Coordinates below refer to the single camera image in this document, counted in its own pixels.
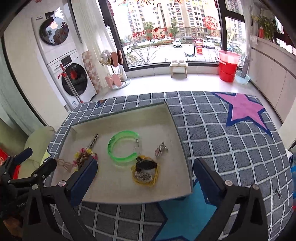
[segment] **washing machine door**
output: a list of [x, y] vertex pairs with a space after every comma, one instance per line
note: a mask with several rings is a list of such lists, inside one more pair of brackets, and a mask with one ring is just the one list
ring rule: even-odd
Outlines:
[[[83, 94], [87, 88], [87, 73], [84, 68], [79, 64], [69, 64], [65, 71], [78, 95]], [[62, 77], [62, 85], [69, 95], [74, 96], [64, 77]]]
[[67, 23], [58, 17], [47, 18], [40, 26], [39, 36], [43, 42], [49, 45], [63, 43], [69, 34]]

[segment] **dryer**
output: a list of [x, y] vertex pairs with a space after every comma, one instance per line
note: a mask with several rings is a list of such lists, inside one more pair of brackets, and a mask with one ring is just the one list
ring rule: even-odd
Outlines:
[[66, 16], [62, 11], [52, 11], [31, 18], [34, 35], [46, 65], [75, 47]]
[[84, 68], [82, 57], [76, 50], [73, 50], [47, 65], [60, 93], [70, 105], [70, 108], [73, 109], [79, 104], [79, 101], [71, 90], [72, 86], [69, 86], [66, 78], [61, 75], [63, 73], [61, 64], [79, 98], [83, 102], [90, 101], [96, 94], [96, 90]]

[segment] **street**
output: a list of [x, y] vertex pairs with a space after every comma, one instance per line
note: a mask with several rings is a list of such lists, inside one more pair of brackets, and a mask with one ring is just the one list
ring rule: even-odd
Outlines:
[[145, 47], [142, 49], [133, 50], [131, 54], [137, 57], [140, 61], [142, 60], [144, 64], [170, 62], [174, 59], [215, 63], [215, 57], [217, 57], [219, 50], [221, 50], [221, 48], [217, 46], [215, 49], [203, 48], [203, 55], [199, 56], [196, 55], [196, 48], [194, 48], [192, 44], [182, 44], [182, 47], [175, 48], [172, 45], [151, 46], [148, 48]]

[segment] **green plastic bangle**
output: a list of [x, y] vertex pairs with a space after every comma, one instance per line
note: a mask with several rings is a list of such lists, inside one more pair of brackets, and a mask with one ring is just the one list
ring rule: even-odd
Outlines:
[[[134, 138], [135, 139], [135, 151], [134, 153], [132, 153], [131, 155], [127, 156], [127, 157], [116, 157], [112, 155], [112, 151], [113, 151], [113, 147], [114, 144], [119, 141], [120, 139], [123, 138]], [[130, 162], [133, 161], [137, 158], [137, 156], [140, 154], [140, 136], [139, 134], [133, 132], [133, 131], [121, 131], [119, 133], [117, 133], [116, 135], [114, 135], [111, 140], [108, 143], [108, 155], [111, 157], [112, 160], [116, 161], [116, 162], [120, 162], [120, 163], [125, 163], [125, 162]]]

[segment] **potted plant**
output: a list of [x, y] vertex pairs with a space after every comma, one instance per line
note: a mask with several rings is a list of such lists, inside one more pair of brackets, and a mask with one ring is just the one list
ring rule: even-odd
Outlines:
[[278, 31], [275, 19], [269, 19], [265, 16], [253, 16], [252, 18], [258, 24], [259, 37], [262, 38], [264, 36], [263, 38], [274, 42], [274, 32]]

